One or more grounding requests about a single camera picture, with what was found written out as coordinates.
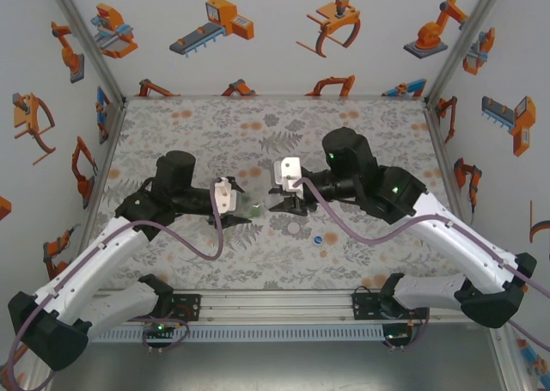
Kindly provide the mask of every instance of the floral tablecloth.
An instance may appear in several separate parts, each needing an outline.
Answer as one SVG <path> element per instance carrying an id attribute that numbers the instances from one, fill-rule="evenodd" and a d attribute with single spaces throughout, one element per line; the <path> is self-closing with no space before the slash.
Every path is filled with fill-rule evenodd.
<path id="1" fill-rule="evenodd" d="M 156 159 L 169 150 L 195 155 L 194 186 L 208 187 L 218 175 L 236 176 L 247 192 L 241 213 L 253 222 L 223 232 L 225 249 L 214 262 L 160 234 L 127 260 L 104 288 L 125 288 L 146 273 L 155 273 L 177 289 L 234 290 L 379 287 L 392 272 L 455 273 L 442 255 L 412 235 L 367 247 L 347 237 L 321 207 L 307 217 L 265 209 L 273 162 L 300 156 L 309 170 L 326 168 L 321 140 L 342 125 L 368 138 L 380 164 L 408 169 L 448 204 L 420 101 L 130 101 L 93 237 L 124 197 L 155 174 Z M 356 206 L 333 203 L 333 208 L 362 235 L 375 237 L 391 230 Z M 180 217 L 171 228 L 203 251 L 215 252 L 216 231 L 205 217 Z M 323 238 L 320 246 L 313 243 L 316 236 Z"/>

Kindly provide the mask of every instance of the orange robot illustration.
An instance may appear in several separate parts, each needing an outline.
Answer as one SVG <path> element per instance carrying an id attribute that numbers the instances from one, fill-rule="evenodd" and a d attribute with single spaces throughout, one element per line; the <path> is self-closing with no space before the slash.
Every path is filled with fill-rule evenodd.
<path id="1" fill-rule="evenodd" d="M 306 94 L 306 96 L 321 96 L 321 91 L 325 86 L 331 84 L 341 84 L 342 89 L 340 90 L 340 96 L 346 97 L 350 94 L 353 83 L 355 82 L 355 76 L 351 75 L 349 77 L 329 77 L 327 79 L 322 79 L 313 88 L 313 90 Z"/>
<path id="2" fill-rule="evenodd" d="M 359 18 L 361 12 L 350 4 L 350 0 L 335 0 L 333 3 L 325 4 L 318 8 L 316 11 L 317 14 L 322 15 L 325 20 L 320 20 L 313 15 L 308 15 L 310 20 L 313 20 L 320 26 L 319 37 L 315 43 L 315 49 L 307 46 L 301 41 L 297 41 L 297 44 L 318 54 L 322 58 L 326 57 L 325 53 L 323 53 L 323 43 L 326 39 L 332 40 L 345 48 L 351 46 L 351 43 L 357 38 L 359 30 L 361 29 L 361 19 Z M 345 41 L 340 41 L 331 36 L 331 34 L 339 28 L 348 25 L 353 26 L 353 29 Z"/>
<path id="3" fill-rule="evenodd" d="M 227 0 L 209 0 L 206 2 L 208 22 L 190 34 L 177 39 L 170 45 L 170 50 L 189 57 L 190 52 L 197 52 L 206 42 L 216 42 L 218 36 L 236 34 L 245 40 L 254 37 L 254 23 L 237 14 L 237 6 Z"/>
<path id="4" fill-rule="evenodd" d="M 39 147 L 45 152 L 44 155 L 39 157 L 36 161 L 33 162 L 33 165 L 43 160 L 46 156 L 51 155 L 55 148 L 51 148 L 44 143 L 42 135 L 52 129 L 55 126 L 53 121 L 52 113 L 48 106 L 32 93 L 28 95 L 21 96 L 19 93 L 13 95 L 13 104 L 14 104 L 14 127 L 19 127 L 25 125 L 25 130 L 20 131 L 15 135 L 15 138 L 29 134 L 34 141 L 39 145 Z M 38 111 L 42 109 L 46 114 L 48 122 L 50 125 L 45 129 L 40 129 L 38 122 Z"/>
<path id="5" fill-rule="evenodd" d="M 122 15 L 106 4 L 99 3 L 97 15 L 91 20 L 97 27 L 95 43 L 110 58 L 123 58 L 138 48 L 134 42 L 133 27 L 124 23 Z"/>
<path id="6" fill-rule="evenodd" d="M 55 21 L 52 21 L 52 34 L 61 42 L 61 46 L 63 46 L 61 57 L 63 58 L 65 66 L 70 70 L 70 82 L 76 83 L 82 80 L 84 78 L 84 55 L 75 54 L 65 38 L 66 35 L 72 34 L 69 26 L 58 26 L 55 24 Z"/>
<path id="7" fill-rule="evenodd" d="M 441 13 L 437 21 L 426 23 L 419 30 L 417 40 L 408 43 L 403 48 L 417 58 L 427 58 L 433 54 L 447 50 L 448 46 L 441 41 L 441 35 L 447 26 L 449 18 L 453 18 L 460 24 L 460 29 L 466 23 L 468 15 L 456 7 L 456 0 L 445 0 L 439 4 Z"/>
<path id="8" fill-rule="evenodd" d="M 86 156 L 86 159 L 88 159 L 88 162 L 92 165 L 94 175 L 90 176 L 89 179 L 87 179 L 86 176 L 81 174 L 78 170 L 78 157 L 80 156 L 80 152 Z M 72 154 L 72 163 L 70 167 L 76 178 L 76 187 L 78 188 L 78 192 L 82 195 L 82 207 L 83 209 L 86 209 L 89 204 L 89 198 L 92 194 L 92 190 L 94 189 L 95 176 L 97 175 L 97 165 L 95 164 L 92 154 L 88 150 L 88 146 L 86 146 L 80 136 L 76 137 L 76 148 Z"/>

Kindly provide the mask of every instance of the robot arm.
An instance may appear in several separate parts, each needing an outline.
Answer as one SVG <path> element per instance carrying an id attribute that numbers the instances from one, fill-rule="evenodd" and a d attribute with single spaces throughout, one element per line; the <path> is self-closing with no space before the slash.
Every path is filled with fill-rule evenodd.
<path id="1" fill-rule="evenodd" d="M 381 308 L 387 315 L 416 308 L 461 309 L 472 320 L 494 328 L 516 313 L 524 282 L 487 251 L 527 278 L 536 265 L 531 255 L 514 255 L 496 247 L 449 212 L 405 169 L 379 166 L 367 139 L 354 130 L 342 127 L 331 131 L 322 144 L 330 169 L 309 172 L 295 157 L 275 162 L 278 187 L 272 192 L 282 193 L 285 199 L 271 211 L 307 215 L 308 210 L 316 209 L 315 193 L 327 201 L 347 199 L 368 215 L 398 223 L 400 230 L 410 229 L 463 272 L 442 278 L 392 274 L 380 293 Z M 303 178 L 309 180 L 315 193 L 303 186 Z M 387 239 L 363 241 L 376 245 Z"/>
<path id="2" fill-rule="evenodd" d="M 142 315 L 166 317 L 172 310 L 173 289 L 153 275 L 114 295 L 93 299 L 121 264 L 156 237 L 159 229 L 152 223 L 166 227 L 186 213 L 211 216 L 212 203 L 220 214 L 217 226 L 238 223 L 239 218 L 227 219 L 237 209 L 241 188 L 233 178 L 218 180 L 211 190 L 192 188 L 194 165 L 195 158 L 186 152 L 162 156 L 156 176 L 123 201 L 101 234 L 61 274 L 33 295 L 19 292 L 11 299 L 8 308 L 15 332 L 52 370 L 72 364 L 87 343 L 106 330 Z M 213 260 L 220 253 L 221 248 L 214 257 L 201 255 Z M 28 321 L 33 312 L 38 314 Z M 29 323 L 31 329 L 20 333 Z"/>
<path id="3" fill-rule="evenodd" d="M 456 6 L 456 0 L 445 0 L 439 5 L 439 9 L 441 10 L 441 13 L 437 18 L 436 24 L 441 28 L 441 33 L 445 29 L 449 17 L 452 17 L 453 19 L 458 21 L 458 23 L 460 24 L 460 29 L 462 29 L 462 26 L 464 26 L 468 15 L 466 15 Z"/>

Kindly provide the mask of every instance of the purple cable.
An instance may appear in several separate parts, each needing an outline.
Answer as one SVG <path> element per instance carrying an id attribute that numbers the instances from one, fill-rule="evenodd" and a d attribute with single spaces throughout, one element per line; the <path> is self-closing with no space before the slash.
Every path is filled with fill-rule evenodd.
<path id="1" fill-rule="evenodd" d="M 183 327 L 186 328 L 186 333 L 184 333 L 181 336 L 181 338 L 177 339 L 176 341 L 174 341 L 172 344 L 170 344 L 168 346 L 160 348 L 161 351 L 159 351 L 159 352 L 166 352 L 168 350 L 171 350 L 172 348 L 175 348 L 177 345 L 181 344 L 183 342 L 183 340 L 185 338 L 187 338 L 189 336 L 189 334 L 191 333 L 191 329 L 189 328 L 189 324 L 187 324 L 183 320 L 178 320 L 178 319 L 175 319 L 175 318 L 132 318 L 130 321 L 132 321 L 132 322 L 153 323 L 153 324 L 166 324 L 168 322 L 173 322 L 173 323 L 176 323 L 176 324 L 180 324 L 180 325 L 182 325 Z M 147 333 L 146 332 L 144 332 L 142 337 L 141 337 L 141 343 L 146 348 L 150 347 L 150 345 L 147 344 Z"/>
<path id="2" fill-rule="evenodd" d="M 533 341 L 535 344 L 537 344 L 540 348 L 542 348 L 544 351 L 550 352 L 550 346 L 542 342 L 540 339 L 535 338 L 529 331 L 527 331 L 524 327 L 521 325 L 518 325 L 517 322 L 513 320 L 508 321 L 510 325 L 512 325 L 516 330 L 518 330 L 520 333 L 525 335 L 529 340 Z"/>
<path id="3" fill-rule="evenodd" d="M 428 321 L 430 320 L 430 309 L 426 309 L 426 319 L 424 320 L 424 324 L 422 324 L 422 327 L 420 327 L 419 334 L 412 340 L 412 342 L 409 342 L 405 346 L 397 347 L 393 345 L 391 342 L 388 341 L 387 338 L 385 338 L 384 343 L 389 346 L 389 348 L 393 351 L 395 348 L 400 348 L 402 351 L 411 349 L 417 342 L 419 342 L 422 337 L 424 336 L 426 332 L 426 328 L 428 327 Z"/>
<path id="4" fill-rule="evenodd" d="M 166 233 L 168 233 L 169 235 L 173 236 L 173 238 L 175 238 L 177 241 L 181 242 L 182 244 L 184 244 L 186 247 L 188 247 L 191 251 L 193 251 L 195 254 L 197 254 L 200 258 L 204 259 L 204 260 L 217 260 L 221 254 L 222 254 L 222 251 L 223 251 L 223 229 L 222 229 L 222 218 L 220 217 L 220 212 L 218 211 L 217 209 L 217 205 L 216 205 L 216 194 L 215 194 L 215 191 L 216 191 L 216 183 L 218 183 L 220 181 L 219 178 L 216 178 L 214 180 L 212 180 L 212 182 L 210 183 L 210 202 L 211 202 L 211 205 L 212 205 L 212 213 L 214 214 L 214 222 L 216 223 L 216 230 L 217 230 L 217 240 L 218 240 L 218 244 L 217 244 L 217 252 L 213 255 L 213 256 L 209 256 L 209 255 L 206 255 L 206 254 L 203 254 L 202 252 L 200 252 L 196 247 L 194 247 L 193 245 L 191 245 L 191 243 L 189 243 L 188 241 L 186 241 L 183 237 L 179 236 L 178 234 L 176 234 L 173 230 L 167 228 L 166 226 L 164 225 L 161 225 L 159 223 L 156 223 L 156 222 L 152 222 L 152 221 L 147 221 L 147 220 L 139 220 L 139 221 L 134 221 L 134 222 L 130 222 L 130 223 L 127 223 L 126 225 L 124 226 L 121 226 L 120 228 L 116 229 L 112 234 L 106 236 L 106 238 L 102 241 L 103 244 L 107 245 L 110 241 L 112 241 L 115 237 L 117 237 L 118 235 L 120 235 L 122 232 L 124 232 L 125 230 L 127 229 L 130 229 L 130 228 L 134 228 L 136 226 L 140 226 L 140 225 L 145 225 L 145 226 L 152 226 L 154 228 L 157 228 L 161 231 L 164 231 Z M 63 276 L 63 279 L 61 279 L 61 281 L 59 281 L 59 283 L 53 288 L 56 292 L 60 292 L 63 287 L 65 286 L 65 284 L 78 272 L 80 271 L 84 265 L 86 265 L 86 263 L 88 263 L 88 261 L 95 255 L 97 254 L 98 252 L 100 251 L 100 248 L 99 247 L 95 247 L 94 249 L 92 249 L 85 257 L 83 260 L 81 260 L 80 262 L 78 262 L 78 264 L 75 265 L 75 267 L 73 269 L 71 269 L 69 272 L 67 272 L 66 275 Z M 14 372 L 14 359 L 15 359 L 15 353 L 17 352 L 17 346 L 19 345 L 19 343 L 21 342 L 21 339 L 23 338 L 23 335 L 25 334 L 25 332 L 28 330 L 29 326 L 31 325 L 31 323 L 34 321 L 34 318 L 36 318 L 36 315 L 38 315 L 38 313 L 44 309 L 44 307 L 53 299 L 53 295 L 48 295 L 46 296 L 46 298 L 44 299 L 44 301 L 42 301 L 35 309 L 34 311 L 31 313 L 31 315 L 28 316 L 28 318 L 25 320 L 25 322 L 23 322 L 23 324 L 21 325 L 21 328 L 19 329 L 19 331 L 17 332 L 17 335 L 15 336 L 15 339 L 14 339 L 14 342 L 13 344 L 11 345 L 11 348 L 9 349 L 9 356 L 8 356 L 8 363 L 7 363 L 7 368 L 8 368 L 8 378 L 9 378 L 9 382 L 11 383 L 12 387 L 14 388 L 15 391 L 40 391 L 41 389 L 44 389 L 48 383 L 52 380 L 53 376 L 55 375 L 55 371 L 52 371 L 52 373 L 50 374 L 50 376 L 48 376 L 48 378 L 42 382 L 41 385 L 39 385 L 37 388 L 35 389 L 32 389 L 32 390 L 25 390 L 21 387 L 19 387 L 19 384 L 17 383 L 17 380 L 15 379 L 15 372 Z"/>
<path id="5" fill-rule="evenodd" d="M 346 232 L 351 238 L 355 239 L 356 241 L 365 243 L 367 245 L 375 246 L 380 245 L 381 243 L 384 243 L 386 241 L 389 241 L 390 239 L 394 238 L 401 232 L 405 231 L 406 229 L 412 227 L 413 225 L 423 222 L 423 221 L 439 221 L 442 223 L 447 223 L 449 221 L 446 217 L 441 217 L 439 215 L 423 215 L 421 217 L 414 217 L 413 219 L 409 220 L 409 222 L 401 225 L 399 228 L 393 230 L 389 234 L 382 236 L 380 238 L 376 239 L 369 239 L 364 238 L 361 235 L 359 235 L 357 232 L 353 231 L 353 229 L 349 228 L 344 221 L 336 214 L 335 211 L 333 211 L 333 208 L 330 207 L 328 202 L 322 197 L 322 195 L 319 193 L 317 188 L 315 187 L 314 183 L 309 178 L 301 178 L 300 180 L 297 180 L 294 184 L 294 187 L 299 187 L 300 185 L 306 185 L 309 190 L 313 193 L 315 198 L 317 199 L 317 202 L 321 204 L 323 208 L 325 208 L 325 211 L 327 211 L 328 215 L 336 222 L 340 228 Z M 478 247 L 483 249 L 493 260 L 496 260 L 499 265 L 501 265 L 506 271 L 509 271 L 512 273 L 515 277 L 520 278 L 523 282 L 526 284 L 531 285 L 533 288 L 538 290 L 543 296 L 550 299 L 550 291 L 547 290 L 542 285 L 538 284 L 531 278 L 526 277 L 521 272 L 519 272 L 517 269 L 513 268 L 512 266 L 508 265 L 500 256 L 498 256 L 490 247 L 488 247 L 485 243 L 480 241 L 479 238 L 472 235 L 470 232 L 468 232 L 467 229 L 464 229 L 462 226 L 457 225 L 456 223 L 452 223 L 452 228 L 455 229 L 457 232 L 464 235 L 466 238 L 468 238 L 470 241 L 475 243 Z M 508 321 L 515 329 L 517 329 L 520 333 L 525 335 L 527 338 L 531 339 L 534 343 L 536 343 L 541 348 L 550 351 L 550 346 L 546 345 L 542 342 L 540 342 L 537 338 L 535 338 L 532 334 L 528 333 L 525 328 L 518 325 L 516 322 L 510 320 Z"/>

